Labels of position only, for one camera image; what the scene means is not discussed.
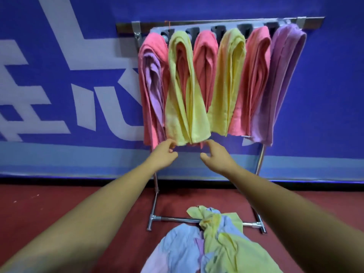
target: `left hand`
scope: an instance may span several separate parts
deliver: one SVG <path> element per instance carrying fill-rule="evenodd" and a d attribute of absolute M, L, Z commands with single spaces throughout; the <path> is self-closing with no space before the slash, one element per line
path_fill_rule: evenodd
<path fill-rule="evenodd" d="M 168 167 L 178 157 L 178 153 L 173 151 L 175 146 L 176 142 L 172 139 L 161 142 L 145 162 L 152 167 L 154 172 Z"/>

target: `metal towel rack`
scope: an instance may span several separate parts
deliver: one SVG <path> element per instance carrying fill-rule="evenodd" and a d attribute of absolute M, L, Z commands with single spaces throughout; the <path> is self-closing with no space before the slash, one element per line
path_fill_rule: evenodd
<path fill-rule="evenodd" d="M 165 22 L 150 22 L 144 23 L 134 21 L 131 23 L 117 23 L 116 30 L 119 34 L 130 35 L 135 38 L 135 47 L 139 51 L 139 48 L 143 44 L 143 36 L 149 32 L 156 32 L 161 34 L 166 43 L 168 44 L 172 34 L 175 31 L 186 31 L 190 36 L 192 45 L 200 31 L 211 30 L 215 33 L 218 43 L 225 31 L 237 27 L 241 33 L 248 38 L 253 29 L 262 27 L 263 25 L 269 28 L 270 35 L 273 36 L 274 32 L 285 24 L 295 23 L 300 29 L 315 30 L 319 29 L 324 21 L 325 17 L 287 17 L 287 18 L 261 18 L 261 19 L 235 19 L 235 20 L 198 20 L 198 21 L 165 21 Z M 265 145 L 261 144 L 259 160 L 256 167 L 256 175 L 259 175 L 262 167 L 265 153 Z M 152 206 L 152 211 L 149 216 L 149 222 L 147 230 L 152 230 L 153 221 L 173 221 L 173 222 L 185 222 L 185 223 L 199 223 L 199 219 L 194 218 L 178 218 L 178 217 L 166 217 L 156 216 L 155 205 L 157 203 L 157 197 L 159 194 L 158 178 L 157 174 L 154 174 L 154 190 L 155 196 Z M 253 209 L 256 222 L 243 222 L 243 226 L 259 229 L 262 234 L 266 234 L 266 228 L 264 226 L 261 216 Z"/>

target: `metal clip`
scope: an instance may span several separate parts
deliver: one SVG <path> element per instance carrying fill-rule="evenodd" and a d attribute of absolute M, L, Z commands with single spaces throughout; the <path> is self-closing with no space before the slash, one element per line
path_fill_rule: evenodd
<path fill-rule="evenodd" d="M 140 22 L 139 21 L 132 21 L 131 27 L 133 28 L 134 33 L 134 39 L 135 39 L 135 47 L 136 50 L 139 52 L 140 47 L 143 44 L 143 38 L 142 38 L 142 30 L 140 28 Z"/>
<path fill-rule="evenodd" d="M 297 17 L 296 25 L 300 29 L 303 29 L 303 27 L 305 26 L 305 22 L 306 22 L 306 16 L 304 16 L 304 17 Z"/>

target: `hand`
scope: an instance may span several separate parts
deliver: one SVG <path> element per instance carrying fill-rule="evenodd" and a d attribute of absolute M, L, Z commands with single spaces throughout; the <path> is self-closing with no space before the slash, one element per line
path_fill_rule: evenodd
<path fill-rule="evenodd" d="M 176 142 L 172 139 L 161 142 L 145 162 L 151 165 L 154 172 L 168 167 L 178 157 L 178 153 L 173 151 L 175 146 Z"/>
<path fill-rule="evenodd" d="M 214 140 L 207 140 L 206 144 L 210 147 L 211 155 L 208 156 L 206 153 L 201 153 L 201 160 L 209 169 L 226 177 L 226 175 L 237 166 L 234 159 L 230 156 L 225 147 Z"/>

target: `red floor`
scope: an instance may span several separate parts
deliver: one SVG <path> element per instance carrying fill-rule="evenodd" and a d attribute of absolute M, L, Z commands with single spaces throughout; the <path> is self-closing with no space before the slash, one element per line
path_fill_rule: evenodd
<path fill-rule="evenodd" d="M 1 185 L 0 265 L 95 190 L 94 187 Z M 364 231 L 364 193 L 299 194 Z M 177 225 L 155 222 L 152 232 L 146 231 L 153 197 L 153 189 L 144 190 L 94 272 L 140 272 L 162 237 Z M 235 211 L 243 221 L 254 220 L 248 202 L 235 190 L 175 190 L 158 198 L 156 214 L 185 217 L 187 208 L 196 205 L 211 206 L 223 213 Z M 260 243 L 283 272 L 302 272 L 269 227 L 267 230 L 267 235 L 261 235 L 257 230 L 245 228 L 244 234 Z"/>

